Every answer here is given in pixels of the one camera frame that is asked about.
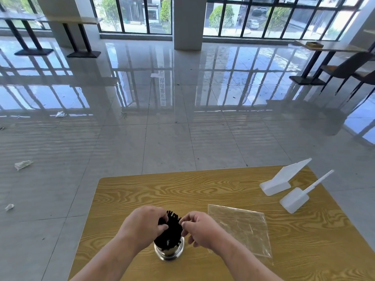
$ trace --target clear plastic sheet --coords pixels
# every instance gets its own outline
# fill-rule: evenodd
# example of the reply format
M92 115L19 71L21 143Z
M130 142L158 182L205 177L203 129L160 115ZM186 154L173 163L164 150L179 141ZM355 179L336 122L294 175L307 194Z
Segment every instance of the clear plastic sheet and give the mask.
M209 204L208 214L254 255L272 258L263 213Z

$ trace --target dark chair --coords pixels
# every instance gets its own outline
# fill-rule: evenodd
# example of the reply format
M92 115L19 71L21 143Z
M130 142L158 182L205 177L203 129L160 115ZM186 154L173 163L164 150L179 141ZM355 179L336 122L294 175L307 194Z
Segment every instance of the dark chair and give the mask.
M339 89L335 92L335 95L339 92L341 87L346 83L346 81L350 78L351 75L355 73L355 71L363 66L367 61L369 61L373 57L372 53L370 52L358 52L351 56L350 58L346 59L343 63L338 66L335 65L325 65L321 66L320 69L330 75L328 81L326 81L323 89L320 91L320 94L327 86L328 82L333 78L340 78L344 79L339 87Z
M375 71L372 71L371 73L358 71L353 74L353 77L359 80L360 83L355 87L353 92L350 94L348 101L356 94L356 92L362 87L363 84L370 84L370 85L375 86ZM366 101L372 95L374 91L375 91L375 87L367 95L364 101Z

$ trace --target chair leg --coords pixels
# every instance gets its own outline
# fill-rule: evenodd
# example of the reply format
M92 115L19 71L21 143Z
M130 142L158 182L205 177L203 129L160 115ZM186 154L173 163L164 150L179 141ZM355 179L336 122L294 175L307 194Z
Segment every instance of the chair leg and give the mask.
M319 94L321 94L322 93L322 91L326 88L326 86L327 86L327 84L328 84L328 82L330 81L330 80L332 80L332 78L333 78L333 76L330 76L329 77L329 79L328 79L328 81L326 81L326 83L324 84L324 86L323 86L323 89L320 91L320 93Z
M335 95L337 95L337 93L338 93L339 90L342 88L342 86L346 83L347 80L349 80L349 78L346 78L346 79L344 79L344 80L342 81L342 83L341 83L339 89L335 92Z
M348 99L348 101L350 101L350 99L359 91L359 89L362 87L363 85L363 82L360 82L353 90L353 92L351 92L350 94L350 97Z
M365 102L371 95L372 93L375 91L375 87L372 89L372 91L367 95L367 97L364 99L363 102Z

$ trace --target paper scrap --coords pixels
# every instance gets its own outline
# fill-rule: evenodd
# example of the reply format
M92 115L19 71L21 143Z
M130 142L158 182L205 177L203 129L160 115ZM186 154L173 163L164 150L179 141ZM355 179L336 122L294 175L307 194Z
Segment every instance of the paper scrap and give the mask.
M8 206L5 207L5 211L8 211L8 210L10 210L10 209L13 209L13 207L14 207L14 204L8 204Z
M59 112L56 114L55 117L64 117L64 116L66 116L65 112L63 112L63 111L59 111Z
M151 78L164 78L164 74L151 73Z
M20 169L23 169L24 167L27 167L28 165L31 165L32 163L33 163L33 161L22 161L20 163L15 163L14 167L17 170L20 170Z

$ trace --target glossy floor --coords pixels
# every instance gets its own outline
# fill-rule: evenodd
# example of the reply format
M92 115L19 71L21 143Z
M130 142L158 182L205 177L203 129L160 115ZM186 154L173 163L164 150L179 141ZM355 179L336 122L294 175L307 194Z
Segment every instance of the glossy floor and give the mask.
M2 280L67 279L101 177L309 157L317 176L335 169L325 187L375 248L371 86L347 101L356 80L336 96L339 80L322 94L295 85L310 53L287 46L94 45L97 59L66 59L53 39L42 41L48 57L21 57L0 38L0 208L15 204L0 211ZM34 164L16 171L23 160Z

